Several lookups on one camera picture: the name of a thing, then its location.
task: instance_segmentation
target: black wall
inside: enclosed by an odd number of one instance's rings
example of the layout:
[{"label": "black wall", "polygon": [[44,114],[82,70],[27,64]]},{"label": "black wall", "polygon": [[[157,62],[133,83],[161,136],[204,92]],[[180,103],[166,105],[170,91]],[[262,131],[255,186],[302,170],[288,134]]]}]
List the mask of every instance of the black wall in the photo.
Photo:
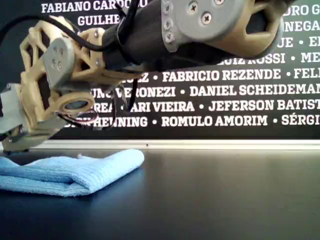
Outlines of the black wall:
[{"label": "black wall", "polygon": [[[101,27],[83,24],[84,16],[101,15],[101,19],[105,19],[107,15],[112,21],[116,19],[114,9],[93,10],[94,1],[89,2],[89,11],[50,14],[63,15],[82,30]],[[4,1],[1,3],[1,23],[23,14],[40,14],[42,4],[48,4],[47,10],[50,9],[49,1]],[[121,113],[122,102],[117,97],[120,121],[117,120],[112,130],[93,132],[67,126],[54,138],[319,139],[319,1],[298,1],[284,20],[285,33],[274,54],[256,62],[235,59],[216,66],[185,69],[184,72],[147,73],[139,84],[133,113]],[[23,65],[19,44],[28,27],[34,24],[26,22],[19,25],[3,42],[0,51],[1,87],[8,82],[20,81]],[[214,89],[223,91],[213,95]],[[92,90],[98,103],[96,107],[104,111],[100,113],[97,124],[109,124],[112,118],[108,112],[110,98],[98,92],[98,89]],[[213,102],[218,104],[218,110],[211,110]]]}]

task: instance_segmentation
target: white baseboard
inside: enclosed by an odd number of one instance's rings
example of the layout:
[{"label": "white baseboard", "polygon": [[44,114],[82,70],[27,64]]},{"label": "white baseboard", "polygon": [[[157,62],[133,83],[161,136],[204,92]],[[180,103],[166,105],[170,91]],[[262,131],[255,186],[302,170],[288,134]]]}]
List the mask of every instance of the white baseboard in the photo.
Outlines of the white baseboard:
[{"label": "white baseboard", "polygon": [[35,149],[320,150],[320,140],[48,140]]}]

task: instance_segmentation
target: table surface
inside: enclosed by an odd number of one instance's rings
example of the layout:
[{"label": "table surface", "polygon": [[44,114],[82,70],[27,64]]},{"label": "table surface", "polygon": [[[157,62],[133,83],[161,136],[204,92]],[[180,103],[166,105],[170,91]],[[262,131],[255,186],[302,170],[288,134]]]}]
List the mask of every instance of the table surface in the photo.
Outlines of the table surface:
[{"label": "table surface", "polygon": [[[34,150],[12,159],[78,153]],[[0,239],[320,239],[319,151],[144,153],[141,168],[89,196],[0,191]]]}]

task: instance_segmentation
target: beige plastic part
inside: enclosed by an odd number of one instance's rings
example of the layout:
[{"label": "beige plastic part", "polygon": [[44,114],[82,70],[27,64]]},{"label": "beige plastic part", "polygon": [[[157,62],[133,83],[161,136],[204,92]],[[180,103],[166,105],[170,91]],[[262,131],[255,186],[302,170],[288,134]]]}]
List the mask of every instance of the beige plastic part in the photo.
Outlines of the beige plastic part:
[{"label": "beige plastic part", "polygon": [[[72,30],[72,26],[59,16],[52,18]],[[24,151],[54,136],[67,123],[56,115],[61,114],[76,117],[79,113],[87,112],[95,103],[94,97],[88,92],[71,92],[60,96],[58,92],[50,91],[48,96],[48,108],[45,108],[39,87],[39,80],[46,77],[46,68],[43,57],[39,56],[39,50],[46,52],[47,47],[42,39],[42,31],[47,35],[50,43],[56,38],[69,38],[64,32],[54,25],[39,21],[35,27],[29,29],[28,36],[20,45],[22,60],[25,71],[21,73],[20,101],[27,118],[27,129],[21,132],[19,127],[13,129],[10,135],[2,142],[5,151]],[[104,29],[92,28],[79,33],[79,36],[96,45],[102,44]],[[140,78],[141,74],[122,73],[108,71],[101,52],[89,51],[79,46],[71,38],[74,46],[75,63],[70,81],[86,81],[92,84],[102,84],[107,86],[118,86],[123,80]],[[32,47],[32,58],[28,53],[28,48]],[[66,105],[72,102],[86,101],[87,105],[78,109],[67,109]]]},{"label": "beige plastic part", "polygon": [[[283,4],[280,4],[281,2],[281,0],[247,0],[242,14],[231,32],[219,40],[206,42],[206,44],[240,58],[259,56],[273,42],[281,17],[285,13],[284,11],[287,10]],[[260,11],[264,11],[269,21],[266,31],[247,34],[246,27],[250,17]]]}]

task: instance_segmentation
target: microfiber cloth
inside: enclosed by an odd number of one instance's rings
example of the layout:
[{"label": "microfiber cloth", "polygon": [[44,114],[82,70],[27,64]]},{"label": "microfiber cloth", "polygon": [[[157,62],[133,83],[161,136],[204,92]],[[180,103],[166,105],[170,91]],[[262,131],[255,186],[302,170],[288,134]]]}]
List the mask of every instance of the microfiber cloth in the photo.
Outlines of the microfiber cloth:
[{"label": "microfiber cloth", "polygon": [[139,168],[144,159],[136,149],[105,158],[55,156],[26,165],[0,156],[0,189],[62,197],[90,195]]}]

